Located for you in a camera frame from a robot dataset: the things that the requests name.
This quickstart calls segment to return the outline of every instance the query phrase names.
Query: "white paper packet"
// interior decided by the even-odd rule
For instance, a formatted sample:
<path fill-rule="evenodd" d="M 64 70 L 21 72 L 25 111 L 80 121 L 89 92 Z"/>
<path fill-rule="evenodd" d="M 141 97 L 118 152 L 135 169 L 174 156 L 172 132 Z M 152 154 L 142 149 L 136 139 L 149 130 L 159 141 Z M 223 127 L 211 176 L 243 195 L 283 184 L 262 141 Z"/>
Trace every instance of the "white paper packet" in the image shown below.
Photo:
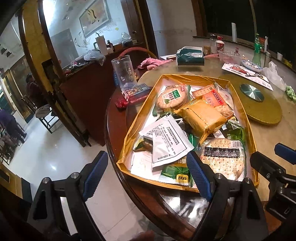
<path fill-rule="evenodd" d="M 169 116 L 164 116 L 139 132 L 147 136 L 152 131 L 152 167 L 175 162 L 194 149 L 180 126 Z"/>
<path fill-rule="evenodd" d="M 133 152 L 132 163 L 131 174 L 149 180 L 158 180 L 162 170 L 152 171 L 152 154 L 150 152 Z"/>

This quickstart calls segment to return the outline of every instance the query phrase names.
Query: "white bottle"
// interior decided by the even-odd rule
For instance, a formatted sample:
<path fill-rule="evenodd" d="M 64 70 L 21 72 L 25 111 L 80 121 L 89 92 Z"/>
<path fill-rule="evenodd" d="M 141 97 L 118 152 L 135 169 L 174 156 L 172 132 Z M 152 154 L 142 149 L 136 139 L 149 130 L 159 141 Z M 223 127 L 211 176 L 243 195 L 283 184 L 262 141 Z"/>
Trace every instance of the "white bottle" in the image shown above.
<path fill-rule="evenodd" d="M 218 36 L 218 40 L 216 40 L 217 51 L 224 52 L 224 42 L 222 41 L 222 37 Z"/>
<path fill-rule="evenodd" d="M 264 52 L 268 51 L 268 37 L 265 36 L 265 42 L 264 42 Z"/>

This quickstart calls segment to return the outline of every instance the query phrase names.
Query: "liquor bottle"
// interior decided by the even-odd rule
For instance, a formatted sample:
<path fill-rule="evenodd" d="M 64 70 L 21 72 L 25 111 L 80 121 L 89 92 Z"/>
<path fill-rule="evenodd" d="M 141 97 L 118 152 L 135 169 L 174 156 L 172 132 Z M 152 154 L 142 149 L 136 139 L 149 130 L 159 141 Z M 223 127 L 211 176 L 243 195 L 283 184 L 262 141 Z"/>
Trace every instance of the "liquor bottle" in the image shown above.
<path fill-rule="evenodd" d="M 254 51 L 254 57 L 252 59 L 252 62 L 261 67 L 260 41 L 259 41 L 259 34 L 258 33 L 256 33 L 256 35 L 255 35 L 254 45 L 255 45 L 255 51 Z"/>

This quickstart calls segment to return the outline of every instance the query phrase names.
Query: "tiled floor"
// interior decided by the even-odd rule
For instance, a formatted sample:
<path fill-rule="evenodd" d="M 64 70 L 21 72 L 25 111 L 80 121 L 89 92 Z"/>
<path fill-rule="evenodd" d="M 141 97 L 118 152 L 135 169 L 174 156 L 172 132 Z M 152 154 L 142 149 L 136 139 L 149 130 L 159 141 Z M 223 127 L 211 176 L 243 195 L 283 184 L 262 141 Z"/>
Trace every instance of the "tiled floor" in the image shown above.
<path fill-rule="evenodd" d="M 93 141 L 92 147 L 83 148 L 60 122 L 57 127 L 50 134 L 38 119 L 33 118 L 26 126 L 28 135 L 25 143 L 17 148 L 8 166 L 13 173 L 31 183 L 33 197 L 44 177 L 52 180 L 67 178 L 72 172 L 79 172 L 85 164 L 92 162 L 99 151 L 107 151 L 106 146 L 102 147 Z M 70 233 L 74 234 L 76 228 L 66 198 L 62 198 L 62 205 Z M 110 162 L 94 196 L 87 200 L 86 205 L 107 241 L 130 240 L 150 229 L 160 234 L 156 235 L 156 240 L 172 240 L 135 206 Z"/>

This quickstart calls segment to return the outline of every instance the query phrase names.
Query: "cracker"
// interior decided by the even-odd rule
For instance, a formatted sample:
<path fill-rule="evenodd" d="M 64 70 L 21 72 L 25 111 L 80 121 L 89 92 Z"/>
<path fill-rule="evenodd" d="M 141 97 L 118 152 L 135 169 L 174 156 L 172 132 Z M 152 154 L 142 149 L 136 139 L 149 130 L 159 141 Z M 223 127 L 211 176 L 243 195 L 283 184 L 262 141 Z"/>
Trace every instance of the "cracker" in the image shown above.
<path fill-rule="evenodd" d="M 186 93 L 182 91 L 182 87 L 174 87 L 165 90 L 157 99 L 157 105 L 161 109 L 176 108 L 184 104 L 186 100 Z"/>
<path fill-rule="evenodd" d="M 234 111 L 227 104 L 216 106 L 215 110 L 217 110 L 221 115 L 223 115 L 227 119 L 234 115 Z"/>
<path fill-rule="evenodd" d="M 195 99 L 202 97 L 204 94 L 209 93 L 212 89 L 214 89 L 214 85 L 208 85 L 202 89 L 196 90 L 192 92 L 192 95 Z"/>
<path fill-rule="evenodd" d="M 231 140 L 216 138 L 210 141 L 206 147 L 230 148 Z M 244 156 L 229 158 L 215 156 L 200 156 L 201 161 L 211 167 L 214 173 L 221 173 L 229 180 L 237 180 L 244 170 Z"/>

